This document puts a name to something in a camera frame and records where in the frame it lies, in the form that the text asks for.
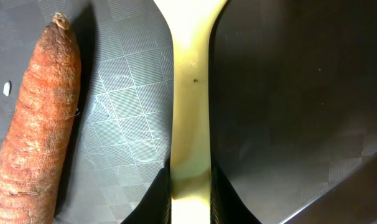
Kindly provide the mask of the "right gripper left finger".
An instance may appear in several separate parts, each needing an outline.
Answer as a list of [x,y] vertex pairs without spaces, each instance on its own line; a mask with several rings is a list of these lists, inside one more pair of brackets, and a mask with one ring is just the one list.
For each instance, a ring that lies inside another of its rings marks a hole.
[[121,224],[171,224],[169,166],[163,167],[137,207]]

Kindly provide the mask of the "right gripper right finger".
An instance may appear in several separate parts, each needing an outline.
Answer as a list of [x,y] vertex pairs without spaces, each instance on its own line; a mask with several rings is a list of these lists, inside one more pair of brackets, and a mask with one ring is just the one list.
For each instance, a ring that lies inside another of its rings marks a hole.
[[211,224],[261,224],[218,166],[212,167]]

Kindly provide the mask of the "orange carrot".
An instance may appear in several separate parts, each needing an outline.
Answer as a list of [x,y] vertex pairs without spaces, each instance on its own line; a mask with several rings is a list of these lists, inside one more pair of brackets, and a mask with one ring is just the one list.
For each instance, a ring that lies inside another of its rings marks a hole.
[[56,13],[36,43],[0,150],[0,223],[52,223],[81,85],[68,18]]

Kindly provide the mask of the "pale yellow spoon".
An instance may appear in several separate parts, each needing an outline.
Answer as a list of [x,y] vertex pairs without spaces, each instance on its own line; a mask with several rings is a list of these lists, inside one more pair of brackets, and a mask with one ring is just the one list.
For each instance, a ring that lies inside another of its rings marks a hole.
[[174,50],[170,220],[209,224],[209,46],[226,0],[155,0],[155,4],[169,26]]

